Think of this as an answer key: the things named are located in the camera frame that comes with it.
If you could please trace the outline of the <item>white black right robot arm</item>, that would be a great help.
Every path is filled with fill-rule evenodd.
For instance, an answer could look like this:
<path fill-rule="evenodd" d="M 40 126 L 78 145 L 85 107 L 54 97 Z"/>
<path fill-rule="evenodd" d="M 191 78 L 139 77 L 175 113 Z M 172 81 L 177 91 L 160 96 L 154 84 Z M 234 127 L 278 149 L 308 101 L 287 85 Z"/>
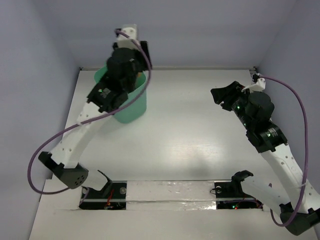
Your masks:
<path fill-rule="evenodd" d="M 302 170 L 291 152 L 281 129 L 272 122 L 274 104 L 264 93 L 262 78 L 255 84 L 243 86 L 234 81 L 230 85 L 211 89 L 214 102 L 222 109 L 234 112 L 246 129 L 246 137 L 278 177 L 284 192 L 278 192 L 260 182 L 248 170 L 238 171 L 226 185 L 217 183 L 216 195 L 225 198 L 256 198 L 266 205 L 271 215 L 278 215 L 280 227 L 299 236 L 320 222 L 320 195 L 308 181 L 308 170 Z"/>

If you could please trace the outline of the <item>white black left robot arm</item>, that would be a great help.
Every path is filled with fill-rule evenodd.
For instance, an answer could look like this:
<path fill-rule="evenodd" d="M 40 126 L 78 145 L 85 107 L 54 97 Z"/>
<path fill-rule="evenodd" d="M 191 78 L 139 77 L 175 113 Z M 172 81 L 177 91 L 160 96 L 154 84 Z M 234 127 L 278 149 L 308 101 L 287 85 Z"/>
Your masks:
<path fill-rule="evenodd" d="M 101 198 L 108 196 L 111 185 L 107 176 L 80 164 L 81 155 L 108 120 L 130 123 L 146 111 L 150 77 L 143 72 L 152 69 L 148 42 L 128 40 L 128 44 L 114 43 L 105 67 L 97 71 L 99 80 L 86 97 L 77 122 L 60 132 L 61 141 L 50 151 L 35 153 L 66 189 L 85 186 Z"/>

